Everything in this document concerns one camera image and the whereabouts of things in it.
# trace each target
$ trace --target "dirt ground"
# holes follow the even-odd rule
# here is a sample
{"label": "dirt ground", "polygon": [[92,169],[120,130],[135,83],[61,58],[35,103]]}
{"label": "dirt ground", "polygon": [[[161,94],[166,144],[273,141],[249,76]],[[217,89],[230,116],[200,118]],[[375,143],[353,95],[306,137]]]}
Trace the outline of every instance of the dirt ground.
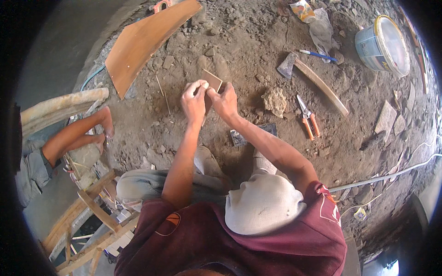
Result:
{"label": "dirt ground", "polygon": [[[366,180],[376,174],[385,175],[397,164],[403,151],[407,151],[407,158],[422,142],[432,142],[440,127],[437,117],[440,106],[438,92],[430,75],[429,93],[425,95],[423,92],[414,43],[398,10],[398,4],[394,1],[374,0],[342,0],[340,4],[327,2],[316,1],[314,8],[324,7],[327,10],[334,28],[333,38],[340,45],[339,52],[344,62],[340,65],[325,64],[320,58],[304,54],[299,58],[324,80],[347,107],[350,114],[346,118],[302,72],[295,68],[292,79],[285,79],[277,72],[277,66],[289,51],[306,49],[316,52],[309,35],[309,26],[292,13],[285,1],[201,1],[206,5],[206,12],[197,15],[199,23],[193,22],[195,26],[192,26],[191,19],[161,46],[135,79],[126,99],[120,101],[106,70],[101,71],[86,86],[85,89],[92,89],[103,82],[111,91],[105,105],[112,112],[115,136],[107,142],[103,161],[121,172],[140,167],[150,168],[151,163],[157,169],[167,169],[186,126],[179,103],[181,93],[186,83],[199,78],[202,68],[213,72],[225,82],[233,83],[241,116],[255,124],[276,123],[278,136],[313,163],[319,179],[328,187]],[[138,18],[150,15],[152,12],[149,6],[152,4],[152,1],[142,4],[139,11],[115,30],[89,74],[104,63],[122,28]],[[404,35],[411,59],[410,73],[406,77],[398,78],[390,73],[371,71],[357,55],[354,36],[359,27],[353,21],[368,27],[374,22],[377,12],[390,16]],[[210,49],[214,49],[212,56],[207,53]],[[169,69],[163,68],[166,56],[174,57]],[[165,99],[159,92],[155,74],[167,94],[170,116]],[[402,105],[403,98],[408,97],[410,82],[416,87],[414,107],[410,111],[403,106],[398,112],[406,120],[404,133],[395,134],[392,130],[386,143],[360,150],[362,143],[374,134],[384,101],[395,106],[393,90],[400,90],[403,96],[399,103]],[[299,113],[295,99],[297,94],[302,97],[308,108],[316,114],[316,121],[322,131],[320,138],[314,141],[308,139],[298,115],[282,119],[270,111],[263,116],[257,114],[256,109],[263,107],[261,95],[274,87],[283,89],[288,101],[286,113]],[[199,143],[212,151],[224,173],[238,185],[250,176],[253,147],[233,147],[229,130],[212,109],[201,129]],[[425,161],[438,149],[437,143],[432,147],[421,147],[414,154],[410,165]],[[342,217],[343,229],[353,233],[357,244],[363,245],[361,257],[367,260],[382,250],[373,235],[401,208],[411,193],[418,194],[425,188],[433,164],[432,161],[427,166],[400,176],[390,189],[371,203],[371,211],[363,222],[353,218],[356,208]],[[372,185],[373,189],[376,196],[385,186],[378,182]],[[352,192],[346,200],[338,203],[341,214],[357,205],[354,196]]]}

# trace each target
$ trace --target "gray trousers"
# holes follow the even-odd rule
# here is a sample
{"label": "gray trousers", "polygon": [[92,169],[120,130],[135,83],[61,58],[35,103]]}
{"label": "gray trousers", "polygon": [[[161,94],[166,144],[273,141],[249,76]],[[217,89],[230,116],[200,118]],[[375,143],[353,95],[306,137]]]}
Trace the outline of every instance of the gray trousers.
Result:
{"label": "gray trousers", "polygon": [[[168,170],[130,170],[117,183],[117,196],[125,207],[140,212],[144,200],[161,198]],[[192,203],[209,201],[225,208],[223,184],[215,177],[194,174]]]}

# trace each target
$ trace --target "bucket lid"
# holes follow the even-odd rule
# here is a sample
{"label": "bucket lid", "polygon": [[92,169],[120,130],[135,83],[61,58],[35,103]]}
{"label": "bucket lid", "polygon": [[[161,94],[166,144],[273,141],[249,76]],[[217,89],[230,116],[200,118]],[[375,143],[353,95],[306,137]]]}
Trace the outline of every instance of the bucket lid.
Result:
{"label": "bucket lid", "polygon": [[399,28],[386,15],[378,16],[374,25],[379,48],[390,69],[399,77],[408,75],[410,72],[410,57]]}

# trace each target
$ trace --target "plastic bucket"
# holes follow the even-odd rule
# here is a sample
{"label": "plastic bucket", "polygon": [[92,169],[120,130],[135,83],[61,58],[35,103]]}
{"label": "plastic bucket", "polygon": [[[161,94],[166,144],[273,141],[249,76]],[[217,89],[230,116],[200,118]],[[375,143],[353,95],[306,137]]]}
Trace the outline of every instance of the plastic bucket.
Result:
{"label": "plastic bucket", "polygon": [[404,37],[388,16],[378,16],[374,24],[356,34],[354,42],[362,62],[371,70],[390,72],[398,77],[410,72]]}

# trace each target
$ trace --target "maroon t-shirt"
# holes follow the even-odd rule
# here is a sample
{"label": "maroon t-shirt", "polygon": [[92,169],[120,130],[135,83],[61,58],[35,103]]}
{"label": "maroon t-shirt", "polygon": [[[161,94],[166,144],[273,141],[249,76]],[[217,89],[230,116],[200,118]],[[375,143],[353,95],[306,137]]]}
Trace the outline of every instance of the maroon t-shirt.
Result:
{"label": "maroon t-shirt", "polygon": [[177,211],[162,199],[146,201],[114,275],[175,275],[205,268],[238,276],[339,276],[347,246],[336,203],[317,181],[307,188],[304,202],[306,210],[290,224],[249,236],[227,228],[215,204],[200,202]]}

